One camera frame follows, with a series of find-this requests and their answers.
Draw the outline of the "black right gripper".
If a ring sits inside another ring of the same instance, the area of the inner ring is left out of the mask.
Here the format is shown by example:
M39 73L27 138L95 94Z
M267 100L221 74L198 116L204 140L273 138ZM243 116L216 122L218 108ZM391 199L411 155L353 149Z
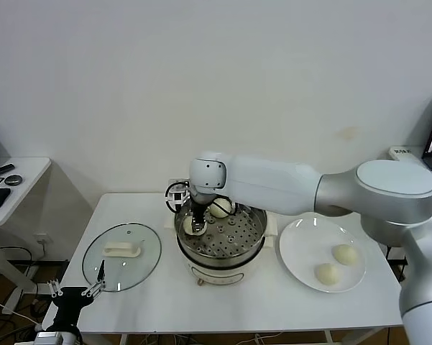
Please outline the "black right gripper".
M207 229L207 222L205 219L205 213L208 205L202 205L199 203L192 204L192 216L188 217L188 233L189 234L203 234Z

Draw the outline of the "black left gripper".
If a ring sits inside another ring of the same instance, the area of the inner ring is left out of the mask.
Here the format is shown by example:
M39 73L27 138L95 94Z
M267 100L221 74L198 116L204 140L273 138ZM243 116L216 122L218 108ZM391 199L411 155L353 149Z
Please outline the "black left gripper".
M62 287L58 279L49 280L47 285L53 298L53 304L57 307L57 313L53 318L53 326L57 330L68 330L78 325L81 311L92 304L93 298L97 298L106 286L105 260L101 261L96 280L89 287Z

